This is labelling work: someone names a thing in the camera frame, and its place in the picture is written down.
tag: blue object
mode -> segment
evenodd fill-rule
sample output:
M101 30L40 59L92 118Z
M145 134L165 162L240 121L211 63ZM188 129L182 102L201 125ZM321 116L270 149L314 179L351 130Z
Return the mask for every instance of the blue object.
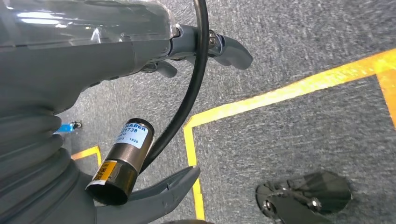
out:
M70 133L74 131L74 124L62 124L57 132Z

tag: gray carpet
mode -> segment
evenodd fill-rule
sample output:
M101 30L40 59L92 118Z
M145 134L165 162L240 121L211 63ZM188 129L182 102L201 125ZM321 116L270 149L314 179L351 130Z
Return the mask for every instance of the gray carpet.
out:
M179 23L195 24L192 1L162 2ZM240 71L210 60L191 115L396 48L394 0L208 0L208 8L211 28L243 43L254 62ZM132 117L150 121L158 137L178 108L192 71L189 63L173 64L179 74L172 79L136 74L82 93L61 115L65 122L84 124L66 136L66 146L76 153L99 145L104 157ZM334 217L337 223L396 223L396 132L375 77L214 121L195 128L194 134L208 221L271 223L256 207L256 185L325 168L347 176L354 191L354 201ZM77 163L87 173L96 171L94 156ZM186 166L179 131L136 188ZM190 193L154 223L194 217Z

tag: white label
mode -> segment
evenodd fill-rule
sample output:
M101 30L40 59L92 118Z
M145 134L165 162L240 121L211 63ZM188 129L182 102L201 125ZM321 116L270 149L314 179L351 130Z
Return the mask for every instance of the white label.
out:
M137 148L141 148L149 131L139 124L126 124L121 130L115 143L128 143Z

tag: gray robotic arm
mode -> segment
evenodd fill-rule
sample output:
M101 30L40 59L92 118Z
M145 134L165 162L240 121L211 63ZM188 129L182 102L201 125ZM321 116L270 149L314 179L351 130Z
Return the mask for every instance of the gray robotic arm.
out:
M219 63L252 62L237 41L210 40L208 56ZM165 60L193 63L197 43L198 30L176 25L155 1L0 0L0 223L143 224L177 207L198 167L134 192L123 206L95 207L84 192L92 177L52 133L55 115L84 89L139 71L172 77L177 70Z

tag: label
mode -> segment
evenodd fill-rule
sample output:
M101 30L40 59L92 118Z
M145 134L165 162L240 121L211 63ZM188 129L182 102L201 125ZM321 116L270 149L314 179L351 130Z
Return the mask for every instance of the label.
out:
M139 124L126 124L117 137L116 143L128 143L137 148L141 148L149 131Z
M94 184L105 185L116 163L117 161L114 160L108 160L102 163L102 165L100 166L98 171L96 171L95 175L92 178L92 181L88 184L88 186Z

